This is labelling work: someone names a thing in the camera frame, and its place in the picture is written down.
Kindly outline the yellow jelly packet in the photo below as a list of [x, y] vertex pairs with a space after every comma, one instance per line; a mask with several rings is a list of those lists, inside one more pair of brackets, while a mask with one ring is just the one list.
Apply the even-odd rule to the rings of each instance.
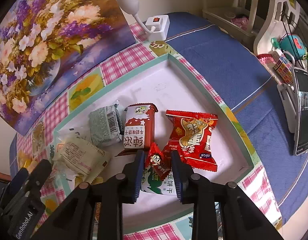
[[17, 153], [17, 164], [19, 170], [25, 168], [29, 173], [32, 173], [38, 165], [38, 161], [33, 160], [30, 155], [25, 154], [23, 151], [19, 151]]

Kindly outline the cream text snack packet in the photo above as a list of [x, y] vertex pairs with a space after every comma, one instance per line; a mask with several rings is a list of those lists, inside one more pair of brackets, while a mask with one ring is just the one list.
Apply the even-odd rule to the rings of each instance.
[[111, 155], [79, 136], [70, 136], [55, 154], [58, 170], [70, 170], [83, 181], [92, 183], [109, 164]]

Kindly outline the green white biscuit packet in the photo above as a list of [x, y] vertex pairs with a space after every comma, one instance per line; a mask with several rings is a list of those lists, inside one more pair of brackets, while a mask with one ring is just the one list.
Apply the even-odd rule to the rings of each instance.
[[152, 167], [144, 169], [141, 181], [141, 191], [147, 193], [163, 194], [168, 196], [176, 195], [176, 188], [172, 171], [162, 180]]

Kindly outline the pale green barcode packet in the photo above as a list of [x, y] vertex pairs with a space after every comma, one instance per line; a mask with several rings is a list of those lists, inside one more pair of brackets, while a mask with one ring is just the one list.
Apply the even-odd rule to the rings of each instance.
[[107, 147], [122, 141], [124, 126], [120, 115], [120, 104], [100, 107], [89, 113], [89, 128], [92, 143]]

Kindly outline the small red candy packet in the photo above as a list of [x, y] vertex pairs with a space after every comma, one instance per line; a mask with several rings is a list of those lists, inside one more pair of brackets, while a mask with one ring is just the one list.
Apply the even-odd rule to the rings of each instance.
[[164, 180], [171, 170], [170, 159], [159, 149], [155, 142], [151, 143], [146, 160], [145, 167], [151, 167], [161, 180]]

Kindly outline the red peanut snack packet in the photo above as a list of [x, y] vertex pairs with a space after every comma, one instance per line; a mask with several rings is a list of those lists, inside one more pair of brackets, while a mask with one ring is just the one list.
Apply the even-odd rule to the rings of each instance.
[[217, 163], [211, 153], [211, 134], [218, 116], [211, 113], [167, 110], [166, 116], [173, 123], [173, 130], [163, 154], [171, 157], [176, 150], [181, 161], [193, 168], [217, 171]]

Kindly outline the red white milk biscuit packet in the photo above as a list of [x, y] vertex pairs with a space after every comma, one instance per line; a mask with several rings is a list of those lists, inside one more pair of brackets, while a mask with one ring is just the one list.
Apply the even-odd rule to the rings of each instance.
[[148, 151], [155, 141], [155, 114], [158, 112], [153, 103], [135, 103], [126, 109], [125, 129], [123, 132], [123, 151], [117, 156], [130, 155], [137, 150]]

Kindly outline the round bun clear wrapper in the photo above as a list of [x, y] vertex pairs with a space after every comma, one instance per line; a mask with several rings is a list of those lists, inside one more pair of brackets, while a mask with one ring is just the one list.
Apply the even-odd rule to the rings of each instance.
[[56, 131], [55, 136], [57, 143], [64, 144], [66, 139], [75, 136], [91, 142], [90, 128], [88, 126], [61, 129], [60, 131]]

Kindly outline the checkered food-print tablecloth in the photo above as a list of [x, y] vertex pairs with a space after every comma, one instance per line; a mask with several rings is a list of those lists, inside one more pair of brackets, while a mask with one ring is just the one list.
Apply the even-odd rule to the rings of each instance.
[[[155, 115], [155, 141], [163, 148], [172, 132], [166, 117], [168, 109], [214, 113], [218, 122], [211, 136], [211, 151], [217, 171], [200, 170], [209, 180], [224, 184], [236, 182], [275, 226], [281, 226], [281, 213], [266, 170], [248, 135], [230, 108], [203, 77], [178, 53], [157, 56], [145, 43], [138, 43], [94, 69], [102, 78], [102, 88], [74, 111], [69, 109], [72, 90], [64, 92], [42, 115], [43, 147], [35, 154], [49, 158], [60, 148], [59, 132], [71, 126], [85, 126], [88, 114], [116, 101], [121, 107], [151, 102]], [[123, 208], [124, 239], [190, 239], [193, 208], [181, 207], [174, 180], [159, 181], [143, 174], [140, 196], [134, 205]]]

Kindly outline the white teal-rimmed tray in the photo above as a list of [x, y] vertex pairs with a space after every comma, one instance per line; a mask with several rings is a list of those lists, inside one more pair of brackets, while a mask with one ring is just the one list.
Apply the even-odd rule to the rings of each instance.
[[[212, 182], [238, 183], [255, 166], [225, 108], [219, 106], [194, 74], [170, 54], [157, 57], [106, 85], [57, 125], [54, 136], [61, 129], [87, 125], [90, 112], [112, 105], [115, 100], [119, 100], [123, 108], [134, 103], [155, 104], [158, 109], [155, 114], [155, 143], [161, 150], [167, 144], [173, 129], [172, 122], [165, 114], [167, 109], [217, 114], [219, 119], [211, 135], [211, 152], [217, 163], [217, 172], [194, 169], [195, 173]], [[126, 163], [134, 160], [135, 155], [115, 157], [122, 150], [122, 142], [106, 148], [112, 159], [102, 172], [105, 180], [121, 172]], [[165, 224], [192, 211], [193, 205], [182, 205], [176, 195], [140, 191], [135, 204], [122, 206], [123, 233]]]

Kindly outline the smartphone on stand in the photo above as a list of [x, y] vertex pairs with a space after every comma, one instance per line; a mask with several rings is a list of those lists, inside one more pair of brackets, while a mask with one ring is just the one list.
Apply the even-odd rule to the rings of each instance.
[[293, 84], [297, 105], [294, 155], [301, 155], [308, 153], [308, 73], [294, 67]]

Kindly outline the blue quilted cloth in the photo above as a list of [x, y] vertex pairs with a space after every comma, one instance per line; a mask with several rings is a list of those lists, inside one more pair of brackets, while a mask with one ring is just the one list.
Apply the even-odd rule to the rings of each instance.
[[308, 196], [308, 155], [293, 154], [277, 82], [240, 42], [204, 18], [169, 15], [168, 44], [211, 84], [247, 133], [286, 223]]

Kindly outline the colourful checkered mug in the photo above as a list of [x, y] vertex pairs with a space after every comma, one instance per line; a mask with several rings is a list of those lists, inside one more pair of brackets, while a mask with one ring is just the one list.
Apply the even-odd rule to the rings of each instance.
[[279, 49], [272, 51], [272, 57], [275, 61], [273, 67], [274, 70], [279, 74], [279, 76], [286, 84], [291, 85], [293, 83], [292, 63]]

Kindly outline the teal round toy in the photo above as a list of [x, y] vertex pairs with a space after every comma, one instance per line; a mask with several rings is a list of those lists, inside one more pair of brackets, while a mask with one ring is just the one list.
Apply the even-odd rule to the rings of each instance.
[[298, 35], [285, 34], [282, 38], [271, 38], [272, 46], [281, 51], [288, 51], [295, 60], [302, 60], [306, 55], [306, 46]]

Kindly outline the white wooden shelf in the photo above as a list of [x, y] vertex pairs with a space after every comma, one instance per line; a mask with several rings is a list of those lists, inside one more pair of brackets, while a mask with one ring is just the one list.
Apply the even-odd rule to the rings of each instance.
[[300, 11], [296, 0], [202, 0], [202, 16], [255, 55], [269, 53], [272, 38], [294, 32]]

